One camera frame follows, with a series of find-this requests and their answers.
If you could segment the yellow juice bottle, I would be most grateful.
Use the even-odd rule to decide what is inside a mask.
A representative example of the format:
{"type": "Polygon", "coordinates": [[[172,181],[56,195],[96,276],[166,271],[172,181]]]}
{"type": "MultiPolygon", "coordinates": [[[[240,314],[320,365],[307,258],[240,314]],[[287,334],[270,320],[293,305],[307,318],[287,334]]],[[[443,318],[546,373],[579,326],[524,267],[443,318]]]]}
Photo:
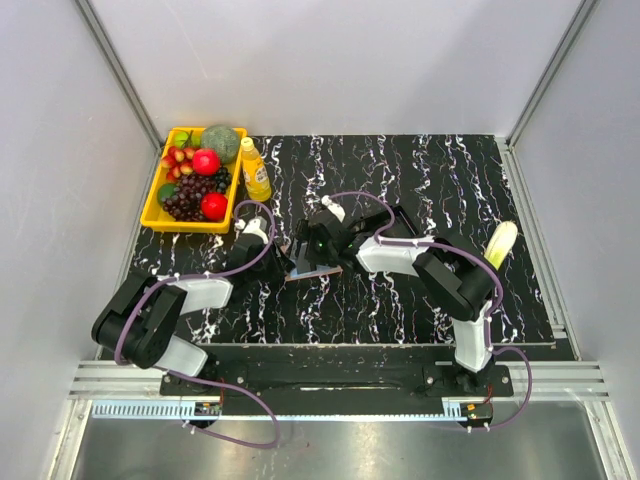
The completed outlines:
{"type": "Polygon", "coordinates": [[[257,202],[268,201],[272,195],[269,175],[253,139],[244,137],[240,142],[240,150],[242,172],[249,198],[257,202]]]}

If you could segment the pink leather card holder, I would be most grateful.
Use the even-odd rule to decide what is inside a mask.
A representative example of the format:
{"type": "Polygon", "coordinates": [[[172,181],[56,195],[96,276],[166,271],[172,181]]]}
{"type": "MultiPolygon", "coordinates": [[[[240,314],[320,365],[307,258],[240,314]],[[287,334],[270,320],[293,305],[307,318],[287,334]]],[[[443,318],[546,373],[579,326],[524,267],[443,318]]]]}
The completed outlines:
{"type": "Polygon", "coordinates": [[[300,243],[295,240],[289,246],[282,248],[283,253],[293,265],[291,270],[284,277],[286,282],[311,279],[322,275],[333,275],[342,272],[340,267],[330,267],[310,263],[305,258],[306,247],[306,242],[300,243]]]}

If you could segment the small black grape bunch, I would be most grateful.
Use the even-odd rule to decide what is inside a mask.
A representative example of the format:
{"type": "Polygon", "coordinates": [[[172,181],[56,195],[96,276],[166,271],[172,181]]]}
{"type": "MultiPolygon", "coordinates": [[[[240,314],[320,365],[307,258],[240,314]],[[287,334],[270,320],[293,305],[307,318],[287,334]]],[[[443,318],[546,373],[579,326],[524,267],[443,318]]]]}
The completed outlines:
{"type": "Polygon", "coordinates": [[[225,194],[231,185],[233,175],[226,167],[221,167],[213,175],[214,191],[216,193],[225,194]]]}

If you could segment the red pomegranate upper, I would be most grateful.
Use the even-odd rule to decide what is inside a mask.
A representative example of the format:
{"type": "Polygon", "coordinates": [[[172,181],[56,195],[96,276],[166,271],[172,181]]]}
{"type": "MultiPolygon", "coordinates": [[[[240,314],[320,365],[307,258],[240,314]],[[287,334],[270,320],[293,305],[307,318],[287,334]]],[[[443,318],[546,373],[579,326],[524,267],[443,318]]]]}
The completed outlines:
{"type": "Polygon", "coordinates": [[[214,175],[220,168],[221,162],[218,154],[213,149],[198,149],[192,159],[192,167],[195,173],[202,176],[214,175]]]}

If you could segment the small red fruit bunch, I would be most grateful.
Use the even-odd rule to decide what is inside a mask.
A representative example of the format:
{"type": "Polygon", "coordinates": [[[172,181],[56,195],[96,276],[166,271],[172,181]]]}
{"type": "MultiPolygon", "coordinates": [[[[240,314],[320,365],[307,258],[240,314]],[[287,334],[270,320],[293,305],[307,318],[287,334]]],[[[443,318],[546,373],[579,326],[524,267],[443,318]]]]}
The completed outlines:
{"type": "Polygon", "coordinates": [[[193,147],[180,149],[171,146],[160,160],[160,167],[165,171],[165,178],[170,183],[177,183],[182,177],[194,172],[192,160],[196,150],[193,147]]]}

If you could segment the red pomegranate lower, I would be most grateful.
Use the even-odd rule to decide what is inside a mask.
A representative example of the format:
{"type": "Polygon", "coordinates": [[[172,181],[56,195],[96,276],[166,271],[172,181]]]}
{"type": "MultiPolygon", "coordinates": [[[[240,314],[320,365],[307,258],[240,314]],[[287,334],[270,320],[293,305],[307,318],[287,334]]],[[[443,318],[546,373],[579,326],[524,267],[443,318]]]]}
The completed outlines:
{"type": "Polygon", "coordinates": [[[211,222],[220,222],[225,218],[228,200],[224,194],[212,192],[201,201],[201,212],[211,222]]]}

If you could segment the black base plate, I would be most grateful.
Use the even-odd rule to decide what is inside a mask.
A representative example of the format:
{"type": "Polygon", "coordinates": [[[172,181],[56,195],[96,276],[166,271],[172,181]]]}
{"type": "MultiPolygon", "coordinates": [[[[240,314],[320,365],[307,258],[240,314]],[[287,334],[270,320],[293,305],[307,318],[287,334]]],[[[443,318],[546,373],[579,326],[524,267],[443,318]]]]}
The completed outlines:
{"type": "Polygon", "coordinates": [[[509,399],[509,370],[466,373],[442,346],[216,345],[207,380],[244,387],[279,417],[440,413],[444,398],[509,399]]]}

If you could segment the yellow plastic tray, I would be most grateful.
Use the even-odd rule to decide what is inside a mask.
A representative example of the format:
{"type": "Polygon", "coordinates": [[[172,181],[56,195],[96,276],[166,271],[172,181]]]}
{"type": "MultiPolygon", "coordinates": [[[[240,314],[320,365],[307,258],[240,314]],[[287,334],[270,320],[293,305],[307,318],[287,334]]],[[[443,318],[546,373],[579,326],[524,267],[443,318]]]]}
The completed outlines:
{"type": "Polygon", "coordinates": [[[227,198],[227,209],[224,217],[218,222],[182,222],[176,221],[167,212],[165,212],[157,201],[157,192],[167,184],[166,174],[167,168],[159,164],[156,168],[151,186],[147,194],[147,198],[140,215],[140,223],[142,226],[151,228],[156,232],[172,232],[172,233],[201,233],[201,234],[226,234],[232,227],[233,210],[236,203],[237,191],[242,183],[242,165],[241,154],[237,154],[237,158],[229,164],[233,180],[230,187],[225,193],[227,198]]]}

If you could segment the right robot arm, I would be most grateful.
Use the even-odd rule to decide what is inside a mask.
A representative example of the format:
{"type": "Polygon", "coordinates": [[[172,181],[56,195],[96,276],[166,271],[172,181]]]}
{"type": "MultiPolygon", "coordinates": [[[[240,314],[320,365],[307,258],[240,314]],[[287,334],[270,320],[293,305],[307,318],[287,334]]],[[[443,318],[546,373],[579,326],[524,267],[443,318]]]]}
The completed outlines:
{"type": "Polygon", "coordinates": [[[288,256],[294,263],[291,280],[335,271],[420,279],[427,298],[452,319],[457,388],[475,396],[489,386],[492,352],[486,314],[497,269],[460,235],[419,237],[399,206],[354,220],[323,208],[297,222],[288,256]]]}

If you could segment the red pomegranate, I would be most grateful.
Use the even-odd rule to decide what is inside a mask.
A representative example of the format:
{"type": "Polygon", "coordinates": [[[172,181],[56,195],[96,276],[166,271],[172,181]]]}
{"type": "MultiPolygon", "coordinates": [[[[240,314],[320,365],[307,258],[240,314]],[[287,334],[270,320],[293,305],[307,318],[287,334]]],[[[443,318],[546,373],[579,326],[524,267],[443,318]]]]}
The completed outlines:
{"type": "Polygon", "coordinates": [[[213,149],[198,149],[192,159],[192,167],[195,173],[202,176],[214,175],[220,168],[221,162],[218,154],[213,149]]]}
{"type": "Polygon", "coordinates": [[[224,194],[212,192],[201,201],[201,212],[211,222],[220,222],[225,218],[228,200],[224,194]]]}

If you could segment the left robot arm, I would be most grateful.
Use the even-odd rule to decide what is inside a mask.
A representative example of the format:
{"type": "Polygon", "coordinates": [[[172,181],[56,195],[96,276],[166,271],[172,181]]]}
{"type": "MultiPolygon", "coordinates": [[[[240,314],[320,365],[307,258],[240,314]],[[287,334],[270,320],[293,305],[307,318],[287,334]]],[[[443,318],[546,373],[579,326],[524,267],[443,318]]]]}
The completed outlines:
{"type": "Polygon", "coordinates": [[[142,270],[131,272],[94,322],[92,340],[141,369],[182,373],[182,383],[193,394],[209,393],[217,372],[206,364],[203,350],[175,335],[179,317],[241,302],[250,285],[283,280],[292,262],[277,245],[267,245],[256,233],[242,233],[226,266],[232,275],[185,275],[172,283],[142,270]]]}

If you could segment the dark purple grape bunch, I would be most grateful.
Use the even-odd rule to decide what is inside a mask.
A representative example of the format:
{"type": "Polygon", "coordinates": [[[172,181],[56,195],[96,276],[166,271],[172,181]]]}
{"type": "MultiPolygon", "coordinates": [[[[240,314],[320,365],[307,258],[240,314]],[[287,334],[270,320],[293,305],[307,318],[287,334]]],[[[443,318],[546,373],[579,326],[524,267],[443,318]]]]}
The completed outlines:
{"type": "Polygon", "coordinates": [[[175,184],[177,185],[176,191],[173,196],[160,205],[162,210],[176,221],[205,221],[206,218],[201,212],[201,201],[206,194],[215,192],[213,176],[192,173],[182,177],[175,184]]]}

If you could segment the green melon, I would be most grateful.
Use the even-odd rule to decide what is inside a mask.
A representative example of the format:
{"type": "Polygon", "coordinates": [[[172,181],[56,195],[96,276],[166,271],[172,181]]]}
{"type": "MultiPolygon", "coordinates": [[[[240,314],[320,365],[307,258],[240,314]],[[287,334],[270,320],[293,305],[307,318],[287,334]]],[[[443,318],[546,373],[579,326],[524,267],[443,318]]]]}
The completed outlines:
{"type": "Polygon", "coordinates": [[[200,145],[203,149],[214,150],[220,162],[226,165],[236,160],[240,140],[241,137],[232,127],[213,125],[201,133],[200,145]]]}

